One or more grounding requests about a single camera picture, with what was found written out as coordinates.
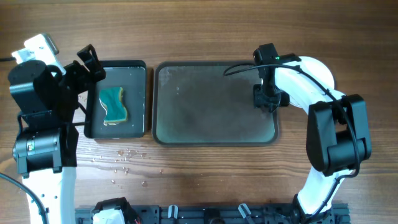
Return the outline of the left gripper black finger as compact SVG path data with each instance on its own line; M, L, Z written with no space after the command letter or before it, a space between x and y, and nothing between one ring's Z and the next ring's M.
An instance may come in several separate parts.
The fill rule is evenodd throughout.
M81 59L81 61L85 64L85 67L88 69L88 77L93 83L105 79L106 72L102 64L98 60L95 48L91 44L81 49L77 53L77 56Z
M66 89L75 93L83 93L94 85L91 73L76 60L65 66L64 69L66 74L62 77L60 85Z

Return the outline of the green yellow sponge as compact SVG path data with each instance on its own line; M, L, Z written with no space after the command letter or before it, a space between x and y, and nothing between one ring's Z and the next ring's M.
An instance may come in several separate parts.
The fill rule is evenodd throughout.
M104 125L117 125L127 121L127 109L123 104L122 87L102 89L99 92L99 102L105 110Z

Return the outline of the white plate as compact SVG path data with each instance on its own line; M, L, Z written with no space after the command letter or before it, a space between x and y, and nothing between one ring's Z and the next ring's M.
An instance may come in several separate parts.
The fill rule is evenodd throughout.
M300 56L299 59L300 61L289 62L286 65L299 67L327 90L335 89L333 75L324 63L308 56ZM292 71L289 72L289 75L289 83L295 89L295 93L289 95L297 102L299 107L308 110L309 105L318 101L331 101L331 98L314 81L302 73Z

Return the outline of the large dark brown tray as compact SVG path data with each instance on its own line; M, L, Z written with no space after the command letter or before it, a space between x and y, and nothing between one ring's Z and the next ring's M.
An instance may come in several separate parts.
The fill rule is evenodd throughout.
M234 61L163 62L155 70L152 136L164 146L265 146L277 113L254 107L257 71L223 76Z

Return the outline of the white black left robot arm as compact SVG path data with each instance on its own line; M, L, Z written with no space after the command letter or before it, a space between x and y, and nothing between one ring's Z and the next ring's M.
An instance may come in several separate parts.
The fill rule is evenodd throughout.
M81 49L64 68L28 60L8 75L10 94L20 108L19 132L12 153L20 188L27 194L31 223L74 223L76 149L79 132L76 110L87 113L80 93L105 78L95 48Z

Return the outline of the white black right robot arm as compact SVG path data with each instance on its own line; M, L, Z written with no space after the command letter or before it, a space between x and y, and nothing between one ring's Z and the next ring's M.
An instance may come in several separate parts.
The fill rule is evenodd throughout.
M294 218L300 223L321 220L342 181L356 177L371 156L365 101L336 90L330 69L315 58L279 55L274 44L259 46L253 57L261 79L253 88L254 106L273 113L294 105L308 116L311 169L294 198Z

